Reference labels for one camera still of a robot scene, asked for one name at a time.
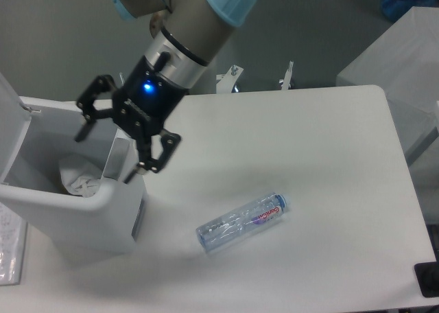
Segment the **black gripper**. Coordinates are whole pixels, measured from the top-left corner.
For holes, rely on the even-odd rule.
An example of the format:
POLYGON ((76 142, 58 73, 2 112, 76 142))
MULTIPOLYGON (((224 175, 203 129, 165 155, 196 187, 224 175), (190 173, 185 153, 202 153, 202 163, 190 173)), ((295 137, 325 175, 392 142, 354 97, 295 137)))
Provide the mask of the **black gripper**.
POLYGON ((76 100, 84 118, 76 142, 88 137, 97 120, 108 118, 135 140, 138 162, 124 178, 125 184, 137 175, 162 171, 181 142, 179 134, 163 129, 166 119, 187 94, 186 89, 161 74, 170 59, 170 55, 160 55, 151 65, 145 56, 141 57, 120 89, 111 75, 97 76, 76 100), (114 114, 112 108, 97 110, 94 106, 99 95, 108 92, 114 92, 114 114))

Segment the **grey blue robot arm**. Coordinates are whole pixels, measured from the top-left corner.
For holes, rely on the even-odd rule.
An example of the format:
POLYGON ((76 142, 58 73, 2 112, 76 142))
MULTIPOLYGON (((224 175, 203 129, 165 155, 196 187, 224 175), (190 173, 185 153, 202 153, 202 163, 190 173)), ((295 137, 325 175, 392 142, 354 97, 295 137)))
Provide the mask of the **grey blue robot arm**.
POLYGON ((164 124, 196 84, 257 0, 112 0, 125 19, 164 11, 152 44, 121 86, 112 76, 97 76, 77 99, 84 125, 75 140, 85 140, 98 119, 110 118, 135 140, 138 163, 126 176, 160 172, 180 143, 164 124))

